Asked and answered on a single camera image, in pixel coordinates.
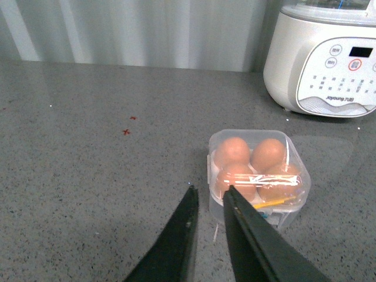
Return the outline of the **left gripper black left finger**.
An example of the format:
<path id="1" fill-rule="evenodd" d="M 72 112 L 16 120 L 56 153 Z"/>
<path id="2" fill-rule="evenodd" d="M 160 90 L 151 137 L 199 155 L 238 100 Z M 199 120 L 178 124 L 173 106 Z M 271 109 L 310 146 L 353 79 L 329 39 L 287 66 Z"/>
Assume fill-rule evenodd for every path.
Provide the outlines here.
<path id="1" fill-rule="evenodd" d="M 199 193 L 190 186 L 151 249 L 125 281 L 193 281 Z"/>

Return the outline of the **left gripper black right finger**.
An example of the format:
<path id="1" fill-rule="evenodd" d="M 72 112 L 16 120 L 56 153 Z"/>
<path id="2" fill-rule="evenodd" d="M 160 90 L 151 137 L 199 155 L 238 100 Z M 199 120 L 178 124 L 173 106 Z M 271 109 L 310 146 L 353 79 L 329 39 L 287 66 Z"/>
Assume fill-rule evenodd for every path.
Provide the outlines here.
<path id="1" fill-rule="evenodd" d="M 330 281 L 290 246 L 234 186 L 225 192 L 223 203 L 236 281 Z"/>

